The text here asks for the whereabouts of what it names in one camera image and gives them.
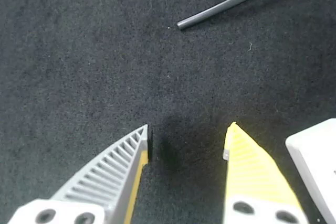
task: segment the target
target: white plastic block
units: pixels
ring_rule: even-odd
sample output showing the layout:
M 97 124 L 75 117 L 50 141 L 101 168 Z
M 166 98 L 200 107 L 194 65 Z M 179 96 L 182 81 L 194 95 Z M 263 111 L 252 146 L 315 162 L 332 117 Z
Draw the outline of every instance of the white plastic block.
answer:
M 104 218 L 95 204 L 35 199 L 19 207 L 8 224 L 103 224 Z
M 326 222 L 336 224 L 336 119 L 288 137 L 286 146 Z

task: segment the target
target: black cable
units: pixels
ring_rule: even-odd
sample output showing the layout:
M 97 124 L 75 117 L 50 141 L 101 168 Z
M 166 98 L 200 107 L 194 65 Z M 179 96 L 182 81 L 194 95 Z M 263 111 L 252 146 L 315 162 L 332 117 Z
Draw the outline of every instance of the black cable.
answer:
M 236 5 L 241 4 L 242 2 L 244 2 L 246 0 L 226 0 L 218 5 L 215 5 L 207 10 L 204 10 L 201 13 L 198 13 L 194 16 L 191 16 L 189 18 L 186 18 L 180 22 L 177 23 L 177 26 L 180 30 L 193 26 L 207 18 L 210 18 L 220 12 L 223 12 L 225 10 L 228 10 Z

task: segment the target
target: black fabric surface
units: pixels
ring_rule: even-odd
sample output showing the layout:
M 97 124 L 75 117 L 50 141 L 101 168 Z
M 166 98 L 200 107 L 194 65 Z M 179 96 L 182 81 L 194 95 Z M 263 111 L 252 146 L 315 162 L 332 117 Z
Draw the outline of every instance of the black fabric surface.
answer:
M 335 0 L 0 0 L 0 219 L 148 123 L 133 223 L 221 223 L 232 121 L 324 223 L 285 148 L 335 117 Z

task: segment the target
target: mounting hole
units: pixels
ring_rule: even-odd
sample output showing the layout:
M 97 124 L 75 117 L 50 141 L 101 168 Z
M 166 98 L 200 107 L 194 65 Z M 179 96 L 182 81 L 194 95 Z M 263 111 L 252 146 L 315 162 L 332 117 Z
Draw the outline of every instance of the mounting hole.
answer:
M 52 221 L 55 214 L 56 214 L 56 211 L 53 209 L 43 210 L 37 215 L 35 222 L 38 224 L 48 223 Z
M 253 215 L 254 214 L 253 207 L 250 206 L 248 203 L 245 203 L 243 201 L 236 202 L 233 205 L 233 209 L 238 211 L 238 212 L 241 212 L 243 214 L 247 214 L 247 215 Z
M 95 217 L 92 213 L 85 212 L 75 219 L 75 224 L 93 224 L 95 220 L 94 218 Z
M 282 220 L 286 223 L 299 223 L 298 219 L 294 215 L 286 211 L 278 211 L 277 219 Z

